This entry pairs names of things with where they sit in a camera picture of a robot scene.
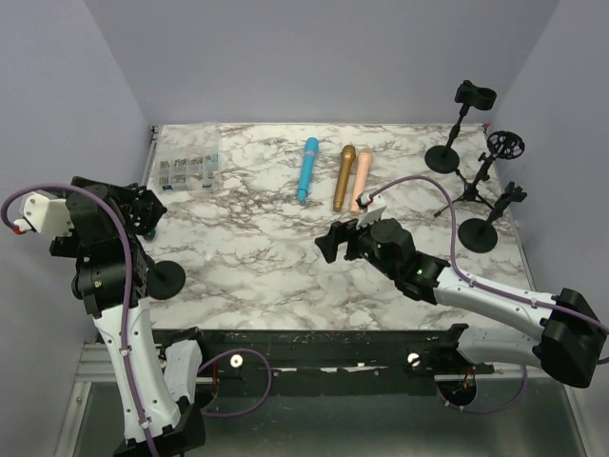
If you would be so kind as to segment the gold microphone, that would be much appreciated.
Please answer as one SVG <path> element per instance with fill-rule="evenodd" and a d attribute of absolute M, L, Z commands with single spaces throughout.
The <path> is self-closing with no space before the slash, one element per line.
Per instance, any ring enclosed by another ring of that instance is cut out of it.
<path fill-rule="evenodd" d="M 340 212 L 343 208 L 351 168 L 356 154 L 357 152 L 353 145 L 345 145 L 341 151 L 339 174 L 332 202 L 332 209 L 335 212 Z"/>

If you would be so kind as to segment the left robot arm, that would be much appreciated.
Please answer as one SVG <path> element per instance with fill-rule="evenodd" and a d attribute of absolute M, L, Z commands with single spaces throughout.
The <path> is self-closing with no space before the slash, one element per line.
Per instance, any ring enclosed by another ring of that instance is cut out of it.
<path fill-rule="evenodd" d="M 211 354 L 195 328 L 179 331 L 161 348 L 151 329 L 149 301 L 174 297 L 186 282 L 179 264 L 154 261 L 139 240 L 155 230 L 166 208 L 145 187 L 80 176 L 57 194 L 67 200 L 73 228 L 49 251 L 75 259 L 72 293 L 108 350 L 124 419 L 115 455 L 177 456 L 203 446 L 196 376 L 209 369 Z"/>

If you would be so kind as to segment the black tripod shock-mount stand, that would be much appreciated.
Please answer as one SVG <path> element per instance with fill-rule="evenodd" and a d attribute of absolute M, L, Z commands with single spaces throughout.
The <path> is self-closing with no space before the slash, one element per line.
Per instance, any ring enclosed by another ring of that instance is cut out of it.
<path fill-rule="evenodd" d="M 525 151 L 523 139 L 508 130 L 492 132 L 486 140 L 486 146 L 488 152 L 483 152 L 479 157 L 478 161 L 481 162 L 481 166 L 471 182 L 467 181 L 458 169 L 455 170 L 463 182 L 463 192 L 459 197 L 452 200 L 453 204 L 460 202 L 478 203 L 492 209 L 494 206 L 481 196 L 478 184 L 490 179 L 489 170 L 497 159 L 513 160 L 520 157 Z"/>

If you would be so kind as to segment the black round-base clip stand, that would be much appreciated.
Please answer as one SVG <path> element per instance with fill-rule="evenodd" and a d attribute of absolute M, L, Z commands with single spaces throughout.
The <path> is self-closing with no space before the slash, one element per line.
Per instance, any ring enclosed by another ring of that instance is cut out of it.
<path fill-rule="evenodd" d="M 480 87 L 470 80 L 464 80 L 457 88 L 454 101 L 461 105 L 459 118 L 452 126 L 444 145 L 433 146 L 424 155 L 424 162 L 433 171 L 448 174 L 457 170 L 460 156 L 453 149 L 453 143 L 461 132 L 462 121 L 471 108 L 480 111 L 491 110 L 497 100 L 497 93 L 490 88 Z"/>

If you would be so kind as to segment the black stand holding beige microphone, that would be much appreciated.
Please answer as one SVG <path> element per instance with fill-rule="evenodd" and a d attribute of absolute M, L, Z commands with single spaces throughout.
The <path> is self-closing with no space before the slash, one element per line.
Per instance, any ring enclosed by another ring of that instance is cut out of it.
<path fill-rule="evenodd" d="M 459 226 L 458 238 L 461 244 L 476 253 L 493 250 L 498 243 L 498 234 L 493 223 L 503 216 L 510 204 L 521 203 L 527 195 L 522 187 L 509 182 L 486 219 L 470 218 Z"/>

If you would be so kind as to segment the blue microphone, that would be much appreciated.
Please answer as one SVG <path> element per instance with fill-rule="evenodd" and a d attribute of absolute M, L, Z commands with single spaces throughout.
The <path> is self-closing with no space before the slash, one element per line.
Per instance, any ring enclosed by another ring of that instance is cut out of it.
<path fill-rule="evenodd" d="M 309 192 L 313 169 L 317 154 L 319 153 L 319 140 L 309 137 L 304 144 L 304 155 L 297 187 L 297 200 L 303 203 Z"/>

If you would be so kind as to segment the beige microphone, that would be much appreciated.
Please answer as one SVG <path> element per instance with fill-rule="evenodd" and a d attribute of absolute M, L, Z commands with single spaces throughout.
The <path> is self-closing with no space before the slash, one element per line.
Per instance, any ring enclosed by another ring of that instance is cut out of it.
<path fill-rule="evenodd" d="M 360 207 L 357 198 L 365 191 L 366 179 L 372 163 L 373 151 L 371 148 L 363 148 L 357 157 L 357 170 L 353 186 L 352 199 L 349 205 L 349 213 L 358 216 Z"/>

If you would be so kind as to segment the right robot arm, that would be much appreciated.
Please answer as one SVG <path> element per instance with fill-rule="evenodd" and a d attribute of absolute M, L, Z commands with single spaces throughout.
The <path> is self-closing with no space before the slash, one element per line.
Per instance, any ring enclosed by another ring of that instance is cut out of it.
<path fill-rule="evenodd" d="M 590 386 L 607 332 L 581 293 L 564 288 L 553 295 L 477 279 L 416 250 L 411 233 L 394 219 L 363 228 L 356 220 L 335 222 L 315 244 L 327 263 L 335 262 L 345 244 L 345 260 L 367 261 L 415 301 L 465 309 L 509 326 L 493 348 L 504 362 L 539 367 L 571 387 Z"/>

